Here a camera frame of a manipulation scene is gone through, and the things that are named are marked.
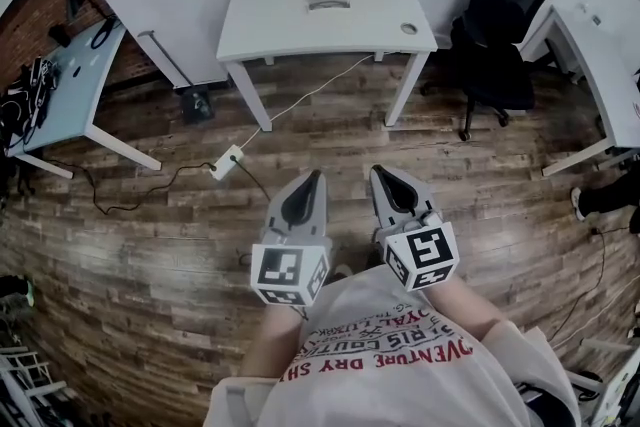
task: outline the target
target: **desk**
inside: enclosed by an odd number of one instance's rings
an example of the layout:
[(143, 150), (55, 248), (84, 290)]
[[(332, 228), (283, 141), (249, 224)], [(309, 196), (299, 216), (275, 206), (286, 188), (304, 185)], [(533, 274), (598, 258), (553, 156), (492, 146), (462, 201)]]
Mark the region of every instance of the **desk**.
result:
[(608, 383), (601, 383), (587, 377), (567, 372), (572, 384), (599, 393), (600, 397), (591, 415), (591, 427), (604, 427), (611, 424), (620, 412), (620, 399), (631, 378), (638, 371), (640, 365), (640, 348), (630, 345), (602, 342), (594, 338), (584, 338), (580, 345), (592, 349), (609, 352), (628, 353), (629, 359)]
[[(418, 0), (349, 0), (348, 9), (307, 11), (307, 0), (231, 0), (218, 46), (218, 60), (233, 78), (260, 128), (269, 116), (242, 61), (283, 55), (332, 52), (412, 54), (385, 123), (393, 125), (420, 75), (435, 38)], [(414, 35), (402, 31), (410, 23)]]
[[(73, 173), (70, 171), (28, 155), (27, 152), (85, 136), (138, 164), (154, 170), (161, 168), (162, 164), (157, 160), (119, 141), (93, 124), (109, 68), (126, 32), (122, 24), (116, 24), (107, 40), (93, 50), (91, 41), (102, 24), (103, 22), (100, 22), (89, 27), (73, 38), (68, 47), (60, 47), (46, 57), (58, 65), (58, 88), (51, 92), (47, 117), (42, 126), (36, 128), (27, 144), (19, 143), (11, 148), (7, 153), (9, 157), (16, 157), (63, 178), (72, 178)], [(11, 144), (18, 140), (19, 137), (14, 135)]]
[(560, 29), (584, 73), (606, 137), (601, 141), (545, 167), (550, 176), (613, 146), (640, 148), (640, 92), (627, 72), (610, 37), (591, 21), (577, 20), (569, 11), (552, 7), (545, 21), (524, 44), (520, 54), (531, 60), (552, 27)]

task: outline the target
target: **light blue tabletop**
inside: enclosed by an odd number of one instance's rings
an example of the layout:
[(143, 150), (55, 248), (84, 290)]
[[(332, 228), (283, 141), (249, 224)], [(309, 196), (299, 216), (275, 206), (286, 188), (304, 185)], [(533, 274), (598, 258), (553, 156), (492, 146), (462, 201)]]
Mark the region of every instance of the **light blue tabletop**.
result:
[[(124, 25), (116, 21), (107, 40), (93, 50), (91, 41), (103, 23), (89, 27), (73, 38), (67, 48), (59, 47), (46, 57), (60, 70), (58, 88), (51, 91), (42, 127), (36, 128), (28, 144), (18, 143), (11, 148), (10, 157), (85, 134), (93, 122), (100, 93), (126, 32)], [(19, 139), (14, 134), (11, 144)]]

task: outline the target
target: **white power strip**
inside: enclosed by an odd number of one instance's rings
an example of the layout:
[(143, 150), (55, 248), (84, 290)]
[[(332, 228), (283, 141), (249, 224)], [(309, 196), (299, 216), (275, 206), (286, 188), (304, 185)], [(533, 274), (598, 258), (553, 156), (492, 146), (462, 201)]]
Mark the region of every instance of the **white power strip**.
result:
[(236, 162), (240, 162), (243, 157), (244, 153), (242, 153), (240, 147), (234, 144), (218, 159), (215, 171), (210, 169), (209, 172), (216, 180), (220, 181), (227, 176), (229, 171), (235, 167)]

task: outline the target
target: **shirt sleeve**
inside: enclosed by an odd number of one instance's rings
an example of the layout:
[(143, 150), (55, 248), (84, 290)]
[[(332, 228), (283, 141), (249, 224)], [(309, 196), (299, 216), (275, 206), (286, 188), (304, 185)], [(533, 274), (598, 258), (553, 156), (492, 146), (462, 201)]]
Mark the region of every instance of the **shirt sleeve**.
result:
[(482, 344), (513, 383), (527, 383), (551, 393), (569, 408), (576, 425), (581, 425), (578, 401), (569, 378), (539, 328), (523, 334), (513, 322), (500, 322), (487, 333)]
[(211, 392), (203, 427), (252, 427), (277, 379), (228, 377)]

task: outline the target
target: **person's forearm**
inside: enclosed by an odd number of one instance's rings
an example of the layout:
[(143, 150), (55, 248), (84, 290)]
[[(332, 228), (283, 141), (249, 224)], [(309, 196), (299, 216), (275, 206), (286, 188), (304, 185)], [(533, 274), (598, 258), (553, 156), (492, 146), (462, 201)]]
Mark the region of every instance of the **person's forearm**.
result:
[(477, 340), (507, 317), (484, 297), (476, 294), (458, 276), (423, 290), (433, 307)]
[(286, 306), (267, 306), (253, 342), (240, 365), (239, 377), (284, 374), (298, 353), (302, 317)]

